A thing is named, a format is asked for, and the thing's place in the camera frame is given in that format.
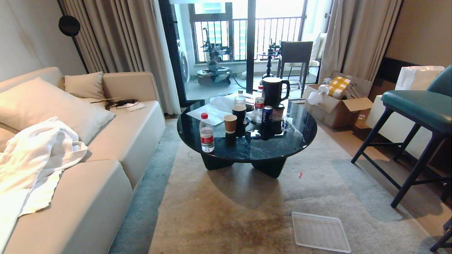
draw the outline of wooden floor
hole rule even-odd
[[[365,121],[358,121],[353,127],[331,129],[321,121],[317,121],[319,126],[328,133],[348,154],[354,156],[358,148],[362,145],[364,139],[371,131],[365,125]],[[383,136],[378,136],[376,142],[388,142]],[[374,159],[385,171],[400,185],[408,177],[414,162],[407,156],[399,159],[400,163],[394,162],[391,158],[395,154],[395,147],[368,147],[366,154]],[[379,182],[390,194],[396,195],[397,189],[363,156],[357,161],[358,166],[367,171],[377,182]],[[446,167],[444,170],[450,172],[450,161],[439,163]],[[417,222],[435,239],[443,235],[443,224],[451,218],[451,198],[446,203],[441,202],[442,193],[441,183],[429,183],[415,185],[410,188],[400,204],[408,210]]]

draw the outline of beige curtain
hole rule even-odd
[[[320,78],[341,71],[373,81],[402,0],[334,0]]]
[[[168,114],[180,106],[156,0],[63,0],[81,30],[76,39],[89,72],[149,71]]]

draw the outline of coffee table leg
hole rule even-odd
[[[285,162],[286,158],[282,158],[266,160],[264,162],[253,162],[251,164],[260,172],[267,174],[273,178],[278,178],[279,174],[281,174]]]
[[[234,164],[233,161],[221,160],[221,159],[217,159],[215,157],[208,156],[205,154],[201,154],[201,157],[202,157],[202,161],[204,162],[204,165],[206,166],[206,168],[208,170],[222,169],[222,168],[229,167],[232,164]]]

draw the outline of balcony railing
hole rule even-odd
[[[300,25],[301,17],[256,19],[254,59],[260,59],[257,54],[267,51],[270,39],[276,44],[280,41],[299,41]],[[211,43],[221,43],[231,50],[229,55],[222,56],[223,61],[246,60],[247,19],[233,19],[231,26],[227,20],[197,21],[193,26],[196,62],[205,62],[202,46],[206,35],[203,28],[208,29]]]

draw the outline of yellow checkered cloth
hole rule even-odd
[[[330,92],[329,96],[335,99],[342,99],[348,85],[350,85],[350,80],[341,76],[336,76],[331,83],[328,85]]]

